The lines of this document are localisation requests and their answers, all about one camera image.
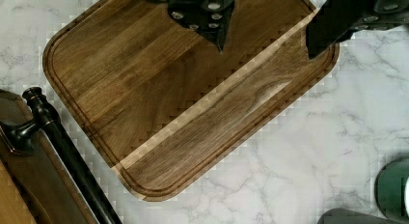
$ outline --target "dark green mug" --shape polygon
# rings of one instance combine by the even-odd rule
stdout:
[[[386,165],[375,182],[375,198],[378,208],[391,220],[409,223],[406,202],[409,194],[409,158],[395,160]]]

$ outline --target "white marble surface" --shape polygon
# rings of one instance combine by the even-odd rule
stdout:
[[[44,88],[124,223],[314,224],[332,208],[380,215],[375,177],[409,154],[409,30],[355,35],[280,116],[175,198],[147,203],[116,179],[42,72],[47,41],[96,1],[0,0],[0,89]]]

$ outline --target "wooden cutting board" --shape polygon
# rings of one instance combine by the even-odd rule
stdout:
[[[322,78],[308,0],[237,0],[223,54],[165,5],[101,0],[49,42],[44,72],[135,195],[178,194]]]
[[[0,162],[0,221],[4,224],[36,223],[2,162]]]

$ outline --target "cutting board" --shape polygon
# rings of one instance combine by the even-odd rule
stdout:
[[[4,224],[36,223],[2,162],[0,162],[0,220]]]
[[[337,46],[308,59],[313,16],[309,0],[237,0],[220,54],[165,5],[100,0],[52,38],[43,68],[124,185],[163,201],[331,70]]]

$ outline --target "gray marble vein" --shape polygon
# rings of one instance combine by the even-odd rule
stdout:
[[[282,114],[178,196],[147,203],[122,186],[42,72],[49,39],[96,1],[0,0],[0,89],[44,88],[124,223],[314,224],[333,208],[381,216],[376,175],[409,155],[408,29],[355,34]]]

